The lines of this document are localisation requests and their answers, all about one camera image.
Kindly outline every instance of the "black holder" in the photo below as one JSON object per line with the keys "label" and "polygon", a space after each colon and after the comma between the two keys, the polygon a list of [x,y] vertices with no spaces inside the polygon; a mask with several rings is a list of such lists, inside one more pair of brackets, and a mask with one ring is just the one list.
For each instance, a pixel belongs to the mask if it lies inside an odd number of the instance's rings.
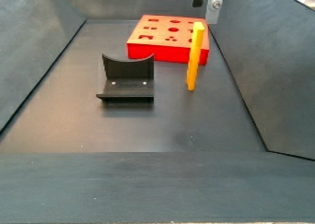
{"label": "black holder", "polygon": [[153,55],[120,61],[102,54],[105,83],[101,100],[153,100]]}

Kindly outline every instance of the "circular hole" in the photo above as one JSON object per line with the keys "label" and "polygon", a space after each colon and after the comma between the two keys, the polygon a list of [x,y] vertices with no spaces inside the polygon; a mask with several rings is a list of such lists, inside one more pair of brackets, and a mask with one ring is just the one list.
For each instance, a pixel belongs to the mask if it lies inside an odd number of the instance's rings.
{"label": "circular hole", "polygon": [[172,31],[172,32],[178,31],[178,29],[176,29],[176,28],[169,28],[168,30]]}

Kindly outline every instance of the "yellow peg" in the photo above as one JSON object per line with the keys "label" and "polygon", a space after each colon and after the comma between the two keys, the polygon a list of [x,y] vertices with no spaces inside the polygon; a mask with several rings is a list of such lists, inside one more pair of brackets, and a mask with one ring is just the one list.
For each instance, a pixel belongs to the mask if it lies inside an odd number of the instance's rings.
{"label": "yellow peg", "polygon": [[202,27],[201,22],[194,22],[193,23],[190,53],[189,53],[189,63],[188,63],[186,79],[185,79],[189,90],[194,90],[194,87],[196,87],[202,33],[204,33],[204,27]]}

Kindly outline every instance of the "red block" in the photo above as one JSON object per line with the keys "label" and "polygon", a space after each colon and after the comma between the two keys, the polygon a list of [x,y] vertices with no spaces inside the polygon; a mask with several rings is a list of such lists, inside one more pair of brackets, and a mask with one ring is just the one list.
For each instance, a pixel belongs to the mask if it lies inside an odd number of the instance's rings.
{"label": "red block", "polygon": [[144,15],[126,41],[128,57],[145,58],[153,53],[157,61],[188,63],[193,22],[205,28],[198,64],[205,65],[209,54],[209,35],[202,18]]}

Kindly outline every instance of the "metal wall panel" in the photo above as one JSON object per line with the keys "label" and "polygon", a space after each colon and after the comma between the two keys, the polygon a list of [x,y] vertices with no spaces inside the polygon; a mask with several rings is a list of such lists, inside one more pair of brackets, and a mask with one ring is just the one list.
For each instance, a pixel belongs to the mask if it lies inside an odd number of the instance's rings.
{"label": "metal wall panel", "polygon": [[225,0],[212,33],[269,150],[315,159],[315,13]]}
{"label": "metal wall panel", "polygon": [[0,130],[85,18],[65,0],[0,0]]}
{"label": "metal wall panel", "polygon": [[144,14],[204,18],[192,0],[69,0],[88,19],[140,19]]}

